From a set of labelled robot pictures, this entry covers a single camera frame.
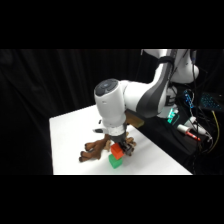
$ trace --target table surface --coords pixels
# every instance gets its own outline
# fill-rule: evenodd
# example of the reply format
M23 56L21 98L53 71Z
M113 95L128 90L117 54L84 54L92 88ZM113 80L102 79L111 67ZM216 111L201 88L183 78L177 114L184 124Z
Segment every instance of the table surface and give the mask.
M79 162L87 142L102 139L94 133L101 119L96 106L50 119L54 175L191 175L184 167L129 125L129 136L137 142L132 157L124 156L123 164L113 169L103 150L100 160Z

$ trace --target green light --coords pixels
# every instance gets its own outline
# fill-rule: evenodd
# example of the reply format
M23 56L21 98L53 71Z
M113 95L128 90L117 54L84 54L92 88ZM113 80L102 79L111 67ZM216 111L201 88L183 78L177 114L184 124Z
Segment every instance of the green light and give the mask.
M175 113L173 112L173 108L171 108L170 113L168 115L168 123L172 123L173 118L175 117Z

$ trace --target brown object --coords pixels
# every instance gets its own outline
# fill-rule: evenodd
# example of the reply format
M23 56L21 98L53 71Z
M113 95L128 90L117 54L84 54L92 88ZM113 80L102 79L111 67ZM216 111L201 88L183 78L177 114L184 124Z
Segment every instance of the brown object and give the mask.
M141 126L145 124L145 122L142 119L131 114L129 111L126 111L125 115L126 115L126 123L131 124L135 128L140 128Z
M80 162L85 162L89 159L100 159L101 152L107 144L108 140L110 140L109 135L105 135L104 139L98 140L96 142L85 144L85 150L87 152L82 151L81 157L79 157Z
M106 146L104 147L104 149L106 149L108 152L110 151L110 144L111 144L111 141L108 140L106 143Z
M132 152L134 151L134 147L136 146L136 142L134 142L134 138L127 138L129 133L126 133L126 143L130 144L133 147ZM109 135L105 135L104 139L98 140L96 142L85 144L85 150L87 152L82 151L81 157L79 157L80 162L85 162L89 159L98 159L101 158L101 152L103 149L110 151L110 137Z

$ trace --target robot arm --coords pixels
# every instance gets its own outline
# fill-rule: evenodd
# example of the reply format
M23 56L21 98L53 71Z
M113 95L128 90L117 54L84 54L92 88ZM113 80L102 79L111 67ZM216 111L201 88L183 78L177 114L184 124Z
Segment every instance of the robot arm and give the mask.
M97 85L94 95L98 111L102 116L102 127L96 129L95 132L107 133L114 142L124 144L126 109L137 112L145 118L160 114L166 103L167 89L171 78L174 81L185 78L184 83L187 83L186 74L183 78L178 70L171 77L174 64L177 66L183 63L182 61L184 63L186 60L188 61L188 55L186 53L184 55L184 52L184 49L183 51L178 49L145 49L142 55L143 63L147 63L147 59L151 56L158 58L159 62L154 80L150 84L109 79Z

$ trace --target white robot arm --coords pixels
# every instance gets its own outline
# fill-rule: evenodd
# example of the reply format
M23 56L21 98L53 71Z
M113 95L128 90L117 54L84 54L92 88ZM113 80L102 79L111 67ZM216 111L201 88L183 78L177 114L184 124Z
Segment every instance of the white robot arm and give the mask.
M151 56L158 58L158 68L151 83L108 79L95 88L94 96L102 116L102 127L94 131L109 134L111 140L121 146L125 144L126 138L126 109L145 118L157 116L165 107L171 81L177 83L193 81L190 52L186 49L144 49L143 63L147 63ZM195 67L196 78L198 74L199 71Z

